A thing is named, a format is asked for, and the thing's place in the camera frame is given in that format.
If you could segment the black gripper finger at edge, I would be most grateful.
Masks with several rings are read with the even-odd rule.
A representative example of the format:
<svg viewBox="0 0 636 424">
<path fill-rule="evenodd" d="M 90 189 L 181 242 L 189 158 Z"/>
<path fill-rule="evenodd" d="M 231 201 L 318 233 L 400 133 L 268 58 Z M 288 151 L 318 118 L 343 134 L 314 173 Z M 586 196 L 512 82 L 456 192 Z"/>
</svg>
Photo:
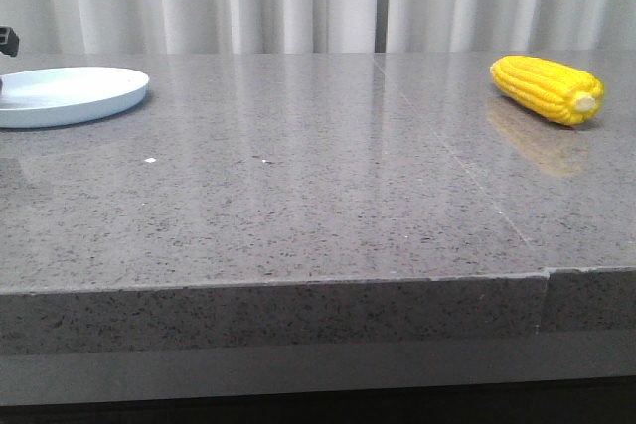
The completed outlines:
<svg viewBox="0 0 636 424">
<path fill-rule="evenodd" d="M 0 27 L 0 53 L 6 56 L 17 56 L 19 52 L 19 37 L 13 28 Z"/>
</svg>

